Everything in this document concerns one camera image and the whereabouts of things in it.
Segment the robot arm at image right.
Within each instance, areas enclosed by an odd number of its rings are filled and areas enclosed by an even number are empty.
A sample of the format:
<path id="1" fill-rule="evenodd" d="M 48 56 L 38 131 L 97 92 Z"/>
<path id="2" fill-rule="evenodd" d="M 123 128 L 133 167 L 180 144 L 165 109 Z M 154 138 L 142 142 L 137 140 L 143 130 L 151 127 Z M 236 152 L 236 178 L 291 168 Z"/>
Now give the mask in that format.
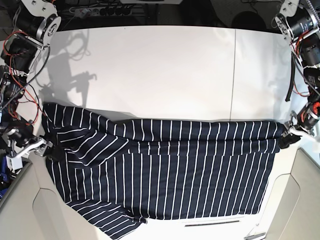
<path id="1" fill-rule="evenodd" d="M 320 121 L 320 2 L 318 0 L 285 0 L 274 20 L 291 48 L 291 74 L 286 101 L 297 91 L 295 73 L 299 72 L 308 87 L 305 106 L 290 119 L 279 140 L 279 148 L 286 149 L 302 138 L 313 143 L 314 150 L 320 150 L 320 137 L 313 128 Z"/>

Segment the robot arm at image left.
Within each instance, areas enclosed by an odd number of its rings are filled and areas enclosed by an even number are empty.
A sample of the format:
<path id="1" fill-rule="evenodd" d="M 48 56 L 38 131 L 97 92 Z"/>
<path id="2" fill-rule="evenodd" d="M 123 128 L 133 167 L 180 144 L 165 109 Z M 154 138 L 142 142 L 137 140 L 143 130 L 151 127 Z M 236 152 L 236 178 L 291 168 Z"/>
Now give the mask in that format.
<path id="1" fill-rule="evenodd" d="M 39 76 L 28 79 L 37 58 L 43 51 L 51 52 L 50 43 L 57 32 L 61 17 L 52 0 L 22 0 L 13 17 L 13 31 L 3 42 L 0 54 L 0 134 L 8 137 L 6 158 L 14 161 L 35 152 L 45 156 L 53 143 L 35 136 L 34 123 L 17 113 L 20 99 L 27 87 Z"/>

